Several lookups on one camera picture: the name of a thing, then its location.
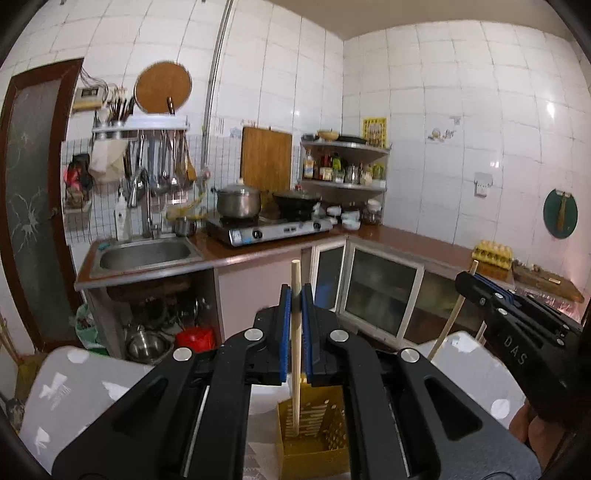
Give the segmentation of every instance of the round cutting board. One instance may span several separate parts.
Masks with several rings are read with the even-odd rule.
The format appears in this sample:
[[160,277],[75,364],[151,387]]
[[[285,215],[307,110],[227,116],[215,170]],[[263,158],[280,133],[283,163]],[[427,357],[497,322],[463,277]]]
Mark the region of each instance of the round cutting board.
[[171,97],[175,109],[191,94],[189,72],[173,61],[160,61],[139,74],[135,82],[135,103],[146,113],[168,113],[166,99]]

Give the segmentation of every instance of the wooden cutting board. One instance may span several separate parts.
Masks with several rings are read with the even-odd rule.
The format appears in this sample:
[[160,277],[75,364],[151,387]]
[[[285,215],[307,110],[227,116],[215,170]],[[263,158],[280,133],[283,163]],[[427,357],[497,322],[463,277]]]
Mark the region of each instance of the wooden cutting board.
[[290,189],[291,134],[270,129],[244,127],[240,176],[244,183],[261,191],[261,204],[271,193]]

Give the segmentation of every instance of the wooden stick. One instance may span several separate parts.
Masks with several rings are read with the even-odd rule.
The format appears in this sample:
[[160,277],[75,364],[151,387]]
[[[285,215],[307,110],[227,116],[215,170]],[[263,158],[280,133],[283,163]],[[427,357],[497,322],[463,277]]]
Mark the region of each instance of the wooden stick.
[[[476,273],[477,268],[478,268],[478,260],[473,260],[472,266],[470,267],[470,275],[474,275],[474,273]],[[440,349],[441,345],[443,344],[445,337],[447,336],[449,331],[452,329],[452,326],[453,326],[454,322],[456,321],[457,316],[460,314],[460,310],[462,309],[462,306],[464,305],[464,300],[465,300],[465,298],[462,295],[460,295],[457,298],[456,304],[453,306],[452,314],[449,316],[449,318],[445,324],[445,327],[443,327],[443,330],[441,331],[441,333],[439,334],[439,337],[435,341],[435,345],[433,345],[431,352],[429,352],[429,355],[427,356],[427,358],[429,360],[433,360],[433,357],[435,356],[435,354],[437,353],[437,351]]]
[[300,434],[301,262],[291,261],[291,408],[294,435]]

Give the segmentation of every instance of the white bottle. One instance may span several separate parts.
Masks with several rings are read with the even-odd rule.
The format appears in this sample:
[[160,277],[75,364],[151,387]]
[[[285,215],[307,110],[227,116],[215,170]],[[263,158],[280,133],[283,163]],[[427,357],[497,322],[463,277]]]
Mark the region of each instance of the white bottle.
[[131,215],[127,208],[127,202],[123,198],[121,191],[119,198],[113,210],[115,215],[115,234],[118,241],[129,240],[131,238]]

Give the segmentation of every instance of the ceiling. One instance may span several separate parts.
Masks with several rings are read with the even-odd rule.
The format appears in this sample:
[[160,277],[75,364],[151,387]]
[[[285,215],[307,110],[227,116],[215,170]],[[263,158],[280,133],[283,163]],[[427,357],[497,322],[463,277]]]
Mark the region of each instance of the ceiling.
[[272,0],[341,39],[421,22],[489,20],[534,27],[563,38],[570,31],[545,0]]

